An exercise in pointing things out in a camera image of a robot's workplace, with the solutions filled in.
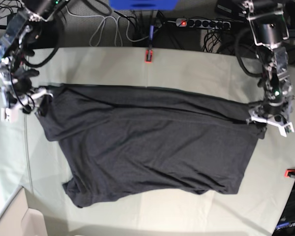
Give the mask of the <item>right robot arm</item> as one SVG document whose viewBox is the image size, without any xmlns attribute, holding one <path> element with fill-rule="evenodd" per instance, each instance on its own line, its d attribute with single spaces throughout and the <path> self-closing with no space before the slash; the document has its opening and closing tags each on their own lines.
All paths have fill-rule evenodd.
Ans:
<svg viewBox="0 0 295 236">
<path fill-rule="evenodd" d="M 30 114 L 40 102 L 53 93 L 47 87 L 33 87 L 31 78 L 39 75 L 38 68 L 47 64 L 59 49 L 63 38 L 63 24 L 58 13 L 68 4 L 66 0 L 23 0 L 22 8 L 8 23 L 0 38 L 0 93 L 3 99 L 2 120 L 11 122 L 18 111 Z M 34 56 L 29 45 L 42 33 L 42 26 L 54 20 L 59 29 L 58 39 L 52 52 L 38 64 L 26 58 Z"/>
</svg>

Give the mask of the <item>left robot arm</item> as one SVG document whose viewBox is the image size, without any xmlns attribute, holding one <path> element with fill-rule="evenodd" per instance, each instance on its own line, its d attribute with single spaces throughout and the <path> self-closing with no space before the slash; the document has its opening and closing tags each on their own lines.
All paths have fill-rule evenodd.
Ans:
<svg viewBox="0 0 295 236">
<path fill-rule="evenodd" d="M 282 136 L 294 131 L 290 121 L 293 86 L 288 72 L 288 53 L 283 46 L 283 42 L 289 39 L 284 18 L 285 3 L 284 0 L 235 1 L 249 24 L 236 37 L 235 55 L 244 73 L 259 79 L 258 87 L 264 90 L 263 100 L 250 104 L 247 122 L 275 126 Z M 240 56 L 239 44 L 247 34 L 253 38 L 256 56 L 262 65 L 260 73 L 249 71 Z"/>
</svg>

